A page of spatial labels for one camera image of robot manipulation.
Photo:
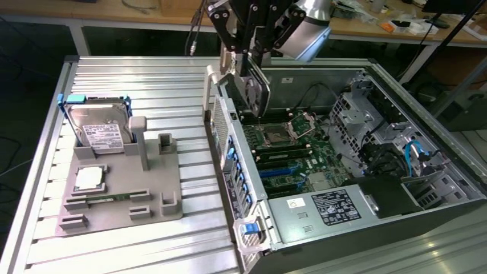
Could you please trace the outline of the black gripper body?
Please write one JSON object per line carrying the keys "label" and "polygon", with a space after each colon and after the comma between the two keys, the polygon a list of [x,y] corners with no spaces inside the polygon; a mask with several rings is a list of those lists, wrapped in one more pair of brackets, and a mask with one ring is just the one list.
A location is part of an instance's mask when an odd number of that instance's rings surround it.
{"label": "black gripper body", "polygon": [[236,17],[236,29],[248,30],[252,24],[262,27],[274,25],[292,4],[290,0],[229,1]]}

